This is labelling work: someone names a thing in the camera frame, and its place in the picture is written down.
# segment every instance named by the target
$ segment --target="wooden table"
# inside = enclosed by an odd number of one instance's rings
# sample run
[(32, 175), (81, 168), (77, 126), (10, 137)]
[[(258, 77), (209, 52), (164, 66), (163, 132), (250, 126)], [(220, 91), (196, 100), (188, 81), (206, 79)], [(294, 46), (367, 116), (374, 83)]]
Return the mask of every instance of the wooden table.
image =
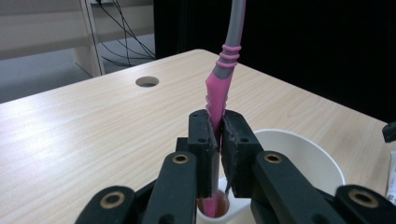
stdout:
[[(193, 50), (0, 105), (0, 223), (72, 223), (99, 190), (155, 179), (188, 115), (205, 107), (218, 56)], [(135, 84), (156, 77), (155, 87)], [(276, 128), (318, 143), (346, 182), (384, 194), (384, 122), (239, 64), (228, 109), (252, 130)]]

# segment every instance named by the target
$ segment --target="paper cup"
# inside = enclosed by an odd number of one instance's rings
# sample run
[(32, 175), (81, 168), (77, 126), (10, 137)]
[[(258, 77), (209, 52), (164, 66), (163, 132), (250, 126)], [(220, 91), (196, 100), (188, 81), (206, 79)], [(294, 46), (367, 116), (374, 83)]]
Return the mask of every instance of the paper cup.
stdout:
[[(339, 186), (345, 185), (340, 167), (323, 148), (295, 133), (263, 129), (255, 132), (260, 144), (266, 151), (276, 151), (287, 156), (308, 181), (317, 189), (331, 195)], [(219, 181), (219, 188), (224, 190), (226, 180)], [(197, 223), (255, 223), (250, 211), (250, 199), (235, 199), (230, 191), (230, 209), (222, 217), (206, 217), (197, 211)]]

